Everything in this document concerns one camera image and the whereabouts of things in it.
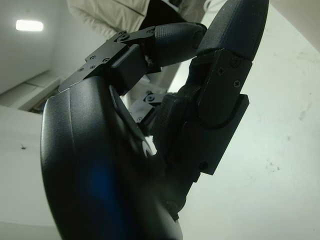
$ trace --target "white surface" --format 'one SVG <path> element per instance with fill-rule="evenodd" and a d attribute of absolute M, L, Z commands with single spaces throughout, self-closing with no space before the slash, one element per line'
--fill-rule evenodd
<path fill-rule="evenodd" d="M 64 0 L 59 10 L 59 30 L 55 39 L 51 69 L 65 80 L 105 41 L 103 36 L 73 17 Z"/>
<path fill-rule="evenodd" d="M 44 24 L 41 21 L 17 20 L 15 29 L 18 31 L 41 32 L 44 29 Z"/>
<path fill-rule="evenodd" d="M 41 115 L 0 106 L 1 240 L 6 240 L 2 236 L 11 236 L 11 233 L 16 237 L 21 235 L 16 240 L 26 239 L 21 225 L 37 231 L 41 231 L 42 226 L 48 229 L 55 226 L 41 174 L 41 121 Z"/>
<path fill-rule="evenodd" d="M 319 0 L 271 0 L 271 3 L 320 51 Z"/>
<path fill-rule="evenodd" d="M 61 1 L 0 1 L 0 94 L 50 68 Z M 44 29 L 18 31 L 20 19 L 41 21 Z"/>
<path fill-rule="evenodd" d="M 250 105 L 215 174 L 191 188 L 179 214 L 184 240 L 319 239 L 319 66 L 317 50 L 270 7 L 242 90 Z"/>

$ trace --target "robotic hand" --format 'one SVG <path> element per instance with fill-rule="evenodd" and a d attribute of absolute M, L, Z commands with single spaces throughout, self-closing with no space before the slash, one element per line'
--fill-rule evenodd
<path fill-rule="evenodd" d="M 197 23 L 121 32 L 60 86 L 44 110 L 41 165 L 64 240 L 182 239 L 178 212 L 190 187 L 213 175 L 249 105 L 240 91 L 268 5 L 228 0 L 207 32 Z M 120 95 L 193 57 L 177 93 L 149 92 L 130 114 Z"/>

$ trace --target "ceiling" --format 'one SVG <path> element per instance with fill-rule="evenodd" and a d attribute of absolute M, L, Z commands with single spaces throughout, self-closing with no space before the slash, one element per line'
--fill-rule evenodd
<path fill-rule="evenodd" d="M 61 0 L 0 0 L 0 94 L 51 66 Z M 16 21 L 37 20 L 42 32 L 16 30 Z"/>

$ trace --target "ceiling light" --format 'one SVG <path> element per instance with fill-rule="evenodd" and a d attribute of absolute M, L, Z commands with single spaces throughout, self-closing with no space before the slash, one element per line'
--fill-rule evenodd
<path fill-rule="evenodd" d="M 44 24 L 40 21 L 17 20 L 15 29 L 19 31 L 41 32 L 44 29 Z"/>

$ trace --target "person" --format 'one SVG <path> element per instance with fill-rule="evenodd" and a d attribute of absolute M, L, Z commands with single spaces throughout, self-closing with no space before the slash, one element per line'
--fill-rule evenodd
<path fill-rule="evenodd" d="M 72 15 L 107 39 L 118 32 L 186 22 L 162 0 L 67 0 Z"/>

